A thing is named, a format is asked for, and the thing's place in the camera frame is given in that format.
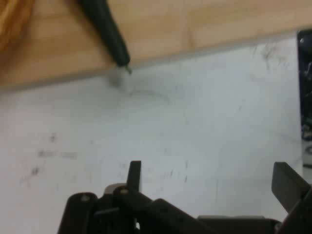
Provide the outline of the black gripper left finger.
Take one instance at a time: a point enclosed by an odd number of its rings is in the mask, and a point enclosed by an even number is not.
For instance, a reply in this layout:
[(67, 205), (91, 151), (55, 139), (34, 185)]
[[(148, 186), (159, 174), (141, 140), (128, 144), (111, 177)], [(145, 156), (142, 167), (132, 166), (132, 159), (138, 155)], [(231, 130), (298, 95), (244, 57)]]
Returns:
[(141, 161), (130, 163), (127, 181), (101, 198), (78, 193), (67, 200), (59, 234), (210, 234), (212, 229), (166, 202), (139, 191)]

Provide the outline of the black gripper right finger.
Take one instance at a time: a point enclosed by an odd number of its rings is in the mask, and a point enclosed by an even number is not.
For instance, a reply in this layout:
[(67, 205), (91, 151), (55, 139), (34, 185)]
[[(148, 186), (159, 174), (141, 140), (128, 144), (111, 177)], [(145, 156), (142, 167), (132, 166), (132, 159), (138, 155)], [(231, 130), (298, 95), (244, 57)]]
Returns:
[(312, 232), (312, 186), (285, 162), (273, 166), (272, 193), (288, 213), (277, 234)]

